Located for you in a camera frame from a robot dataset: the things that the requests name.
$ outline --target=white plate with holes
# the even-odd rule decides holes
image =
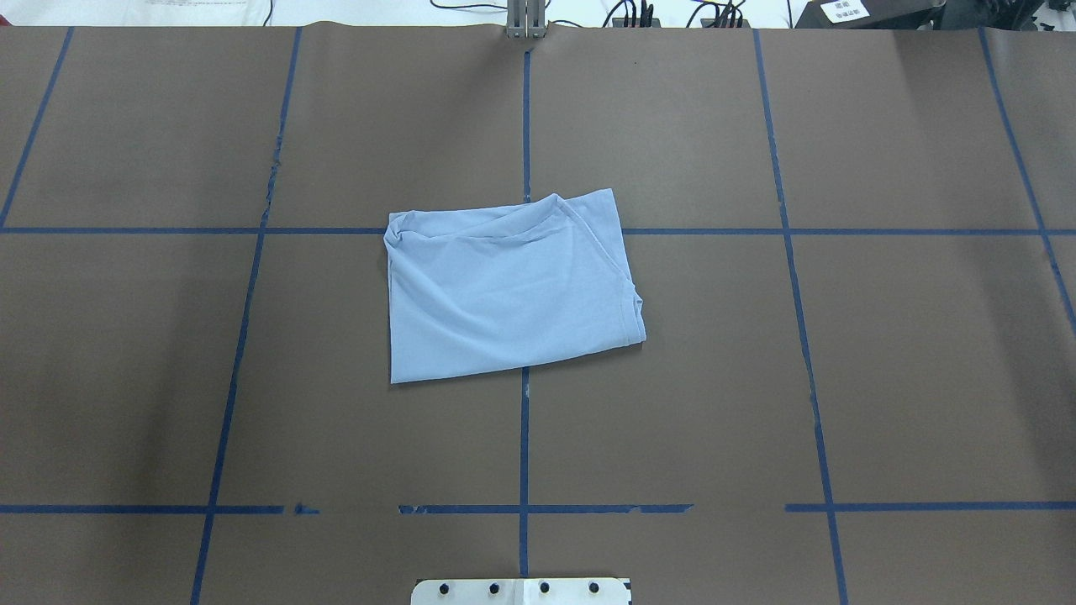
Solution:
[[[618,578],[423,580],[411,605],[631,605],[631,586]]]

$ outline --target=wire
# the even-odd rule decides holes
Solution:
[[[609,10],[609,14],[606,15],[606,20],[601,22],[601,27],[607,27],[609,25],[609,22],[612,20],[612,14],[615,13],[617,9],[619,9],[622,4],[624,6],[624,27],[627,27],[627,5],[631,4],[632,9],[635,10],[635,0],[620,0],[620,2],[613,4],[612,9]]]
[[[1013,25],[1009,26],[1009,29],[1011,29],[1013,31],[1016,31],[1018,27],[1021,27],[1023,25],[1023,19],[1021,17],[1023,16],[1023,11],[1027,8],[1027,5],[1028,5],[1028,0],[1023,0],[1022,2],[1020,2],[1020,8],[1017,9],[1016,14],[1013,15]]]
[[[429,3],[433,4],[434,6],[438,8],[438,9],[448,9],[450,11],[458,11],[461,9],[497,9],[498,11],[507,11],[508,10],[508,6],[501,6],[500,4],[487,4],[485,2],[480,2],[478,4],[455,4],[455,5],[449,5],[449,4],[438,4],[437,2],[434,2],[434,0],[429,0]],[[553,3],[553,0],[546,0],[546,8],[548,9],[549,5],[552,4],[552,3]]]
[[[726,8],[726,5],[721,4],[720,2],[698,2],[698,6],[695,6],[695,11],[691,14],[690,17],[688,17],[688,25],[683,26],[684,29],[691,27],[691,24],[695,20],[695,15],[697,15],[699,11],[702,11],[707,6],[713,6],[713,25],[711,25],[710,27],[717,27],[718,20],[721,19],[721,9]]]

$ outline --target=metal clamp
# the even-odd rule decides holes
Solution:
[[[546,38],[546,0],[508,0],[509,38]]]

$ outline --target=metal bracket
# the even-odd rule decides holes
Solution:
[[[411,605],[631,605],[631,586],[619,578],[422,580]]]
[[[546,0],[508,0],[509,38],[546,38]]]

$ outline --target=grid line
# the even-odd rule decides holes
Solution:
[[[1061,294],[1061,304],[1068,315],[1068,327],[1073,336],[1076,336],[1076,311],[1073,310],[1073,301],[1068,296],[1068,289],[1065,287],[1065,280],[1061,276],[1061,268],[1058,266],[1058,257],[1053,253],[1053,245],[1050,243],[1050,236],[1046,231],[1046,223],[1043,221],[1043,211],[1038,208],[1038,198],[1035,197],[1035,188],[1031,186],[1031,178],[1028,175],[1028,167],[1023,163],[1023,154],[1020,153],[1020,145],[1016,141],[1016,132],[1013,131],[1013,124],[1008,118],[1008,111],[1005,109],[1005,99],[1002,97],[1001,87],[997,85],[997,74],[994,73],[994,60],[990,55],[990,42],[987,40],[987,30],[979,27],[979,43],[982,46],[982,58],[987,64],[987,74],[990,76],[990,87],[994,93],[994,101],[997,103],[997,113],[1002,118],[1002,126],[1005,127],[1005,136],[1008,138],[1009,147],[1013,150],[1013,158],[1016,160],[1017,169],[1020,171],[1020,180],[1023,182],[1024,192],[1028,194],[1028,203],[1031,205],[1031,212],[1035,215],[1035,224],[1038,226],[1038,234],[1043,238],[1043,248],[1046,249],[1046,256],[1050,262],[1050,270],[1053,272],[1053,281],[1058,284]]]
[[[0,515],[283,515],[283,506],[0,504]]]
[[[678,515],[692,504],[424,504],[400,506],[400,515]]]
[[[265,247],[266,227],[269,224],[269,212],[272,210],[272,199],[277,184],[277,171],[280,168],[280,152],[284,144],[284,128],[287,126],[287,110],[292,99],[292,85],[295,82],[295,68],[299,58],[299,44],[302,41],[302,28],[295,28],[292,42],[292,58],[287,69],[287,82],[284,85],[284,100],[280,107],[280,127],[277,131],[277,144],[273,150],[272,167],[269,170],[269,182],[266,185],[266,208],[258,225],[258,238],[254,245],[254,261],[251,263],[251,277],[246,284],[246,297],[243,301],[243,318],[239,326],[239,339],[236,343],[236,357],[231,366],[231,380],[228,384],[228,398],[224,407],[224,420],[221,423],[221,439],[217,444],[216,461],[213,466],[213,481],[209,491],[209,510],[202,526],[202,539],[198,549],[198,564],[195,567],[194,585],[190,589],[190,605],[198,605],[201,599],[202,578],[206,574],[206,563],[209,558],[210,540],[213,536],[213,520],[215,517],[217,496],[221,491],[221,478],[224,474],[224,460],[228,451],[228,436],[231,432],[231,419],[236,410],[236,395],[239,390],[239,370],[243,363],[243,352],[246,348],[246,335],[250,328],[251,305],[254,300],[254,286],[258,280],[261,266],[261,251]]]
[[[41,97],[41,104],[38,105],[38,113],[33,116],[33,124],[30,126],[30,133],[26,137],[26,144],[23,145],[23,155],[18,158],[18,165],[15,167],[15,174],[12,177],[11,186],[8,187],[8,197],[4,198],[3,209],[0,209],[0,227],[3,227],[4,223],[8,221],[8,213],[11,212],[11,205],[15,201],[15,192],[18,191],[18,183],[23,179],[23,170],[26,169],[26,163],[30,159],[30,150],[33,149],[33,141],[38,138],[38,129],[41,128],[41,121],[45,117],[45,109],[48,107],[48,100],[53,96],[53,89],[56,87],[56,81],[60,76],[60,69],[63,67],[63,59],[67,57],[68,48],[71,46],[71,38],[74,36],[74,27],[69,27],[67,33],[63,36],[63,44],[60,46],[60,52],[56,56],[56,65],[53,66],[53,73],[48,78],[48,85],[45,86],[45,94]]]
[[[265,231],[267,236],[325,235],[325,236],[383,236],[384,227],[0,227],[0,235],[246,235]],[[625,236],[783,236],[781,227],[625,227]],[[919,229],[919,228],[834,228],[790,227],[794,237],[1073,237],[1076,229]]]
[[[530,53],[523,53],[523,203],[530,203]],[[530,574],[530,368],[520,370],[520,577]]]
[[[983,501],[983,502],[844,502],[834,504],[793,503],[785,512],[926,512],[940,510],[1076,510],[1068,501]]]
[[[810,342],[807,339],[807,322],[804,318],[803,296],[799,292],[799,277],[796,272],[795,250],[792,245],[792,229],[789,224],[789,210],[784,198],[784,182],[781,179],[781,164],[777,154],[777,136],[774,130],[774,115],[769,104],[769,89],[766,85],[766,67],[762,54],[762,38],[759,30],[752,30],[754,37],[754,54],[759,66],[759,86],[762,92],[763,114],[766,117],[766,135],[769,140],[769,156],[774,168],[774,185],[777,189],[777,201],[781,213],[781,229],[784,237],[784,255],[789,265],[789,280],[792,284],[792,302],[796,311],[796,325],[799,332],[799,349],[804,365],[807,368],[807,381],[810,385],[810,405],[815,414],[815,449],[818,454],[819,474],[822,479],[822,495],[827,506],[833,506],[833,487],[830,482],[830,464],[825,455],[825,436],[822,432],[822,414],[818,405],[818,389],[815,382],[815,367],[810,357]],[[837,515],[826,510],[826,521],[830,526],[830,549],[833,554],[833,568],[837,580],[837,595],[841,605],[848,604],[848,589],[845,583],[845,564],[840,553],[840,535],[837,530]]]

